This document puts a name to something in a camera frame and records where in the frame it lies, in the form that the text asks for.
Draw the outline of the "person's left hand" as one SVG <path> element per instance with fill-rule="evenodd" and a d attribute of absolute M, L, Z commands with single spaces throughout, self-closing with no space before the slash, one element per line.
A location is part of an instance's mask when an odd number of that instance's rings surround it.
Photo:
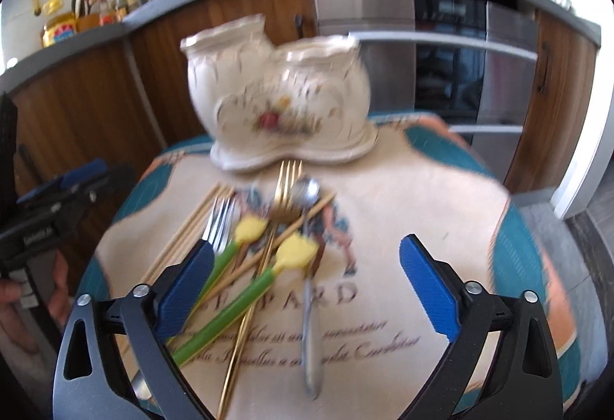
<path fill-rule="evenodd" d="M 26 354 L 59 351 L 70 311 L 69 266 L 49 251 L 1 279 L 1 329 Z"/>

